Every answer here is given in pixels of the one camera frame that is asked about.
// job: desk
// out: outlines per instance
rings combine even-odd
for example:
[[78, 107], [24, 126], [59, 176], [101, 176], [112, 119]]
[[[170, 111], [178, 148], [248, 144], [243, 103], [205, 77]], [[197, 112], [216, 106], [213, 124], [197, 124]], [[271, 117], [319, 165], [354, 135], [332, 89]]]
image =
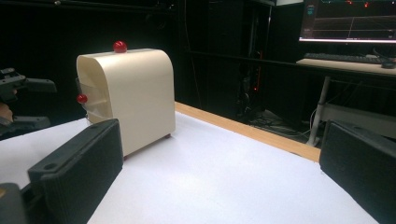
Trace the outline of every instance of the desk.
[[[373, 73], [373, 76], [375, 76], [375, 74], [380, 74], [396, 77], [396, 69], [384, 69], [381, 68], [380, 64], [343, 63], [312, 59], [302, 59], [297, 63], [355, 72], [368, 72]], [[329, 119], [339, 119], [342, 121], [351, 122], [375, 133], [396, 138], [396, 118], [394, 117], [361, 111], [358, 109], [346, 108], [339, 105], [327, 104], [326, 96], [331, 79], [332, 78], [330, 76], [326, 76], [324, 79], [323, 88], [317, 106], [317, 112], [315, 113], [311, 133], [307, 142], [309, 146], [314, 146], [318, 142], [317, 132], [319, 122], [321, 120]]]
[[[176, 121], [171, 138], [128, 157], [89, 223], [376, 223], [320, 170], [318, 149], [182, 104]], [[87, 125], [0, 142], [0, 182], [23, 187], [31, 165]]]

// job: wooden table edge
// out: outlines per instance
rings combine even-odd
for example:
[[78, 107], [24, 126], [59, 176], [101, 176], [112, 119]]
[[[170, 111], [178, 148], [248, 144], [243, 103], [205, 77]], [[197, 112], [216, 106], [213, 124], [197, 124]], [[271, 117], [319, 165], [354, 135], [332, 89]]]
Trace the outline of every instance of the wooden table edge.
[[280, 148], [282, 150], [296, 154], [311, 161], [318, 162], [319, 160], [320, 149], [316, 147], [311, 147], [309, 145], [290, 140], [289, 138], [285, 138], [274, 133], [268, 133], [266, 131], [248, 126], [246, 124], [231, 119], [226, 119], [224, 117], [206, 112], [198, 108], [194, 108], [189, 105], [183, 105], [182, 103], [175, 102], [175, 108], [176, 111], [181, 114], [185, 114], [190, 117], [200, 119], [221, 128], [230, 130], [232, 132], [242, 134], [246, 137], [263, 142], [269, 146]]

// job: red knob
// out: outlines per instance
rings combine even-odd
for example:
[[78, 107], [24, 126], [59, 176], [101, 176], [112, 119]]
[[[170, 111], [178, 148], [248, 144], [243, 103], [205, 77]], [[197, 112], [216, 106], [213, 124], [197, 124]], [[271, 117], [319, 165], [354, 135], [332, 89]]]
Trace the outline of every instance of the red knob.
[[113, 44], [113, 49], [116, 53], [125, 53], [128, 48], [124, 42], [119, 40]]
[[88, 101], [87, 95], [85, 95], [85, 94], [79, 94], [79, 95], [77, 96], [77, 102], [78, 102], [79, 104], [85, 104], [85, 103], [87, 103], [87, 101]]

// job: monitor screen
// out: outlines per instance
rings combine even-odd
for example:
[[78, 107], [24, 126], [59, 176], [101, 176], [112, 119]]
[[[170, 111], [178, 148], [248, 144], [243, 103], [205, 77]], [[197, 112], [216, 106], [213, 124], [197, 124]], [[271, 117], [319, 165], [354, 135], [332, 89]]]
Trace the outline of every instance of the monitor screen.
[[300, 41], [396, 44], [396, 0], [305, 0]]

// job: white table surface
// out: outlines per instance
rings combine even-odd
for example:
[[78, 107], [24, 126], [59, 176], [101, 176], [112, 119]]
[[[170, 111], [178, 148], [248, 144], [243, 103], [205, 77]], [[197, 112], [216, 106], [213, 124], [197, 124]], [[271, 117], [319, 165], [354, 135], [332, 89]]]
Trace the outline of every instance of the white table surface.
[[[176, 112], [129, 157], [89, 223], [376, 223], [319, 164]], [[0, 141], [0, 183], [26, 174], [85, 119]]]

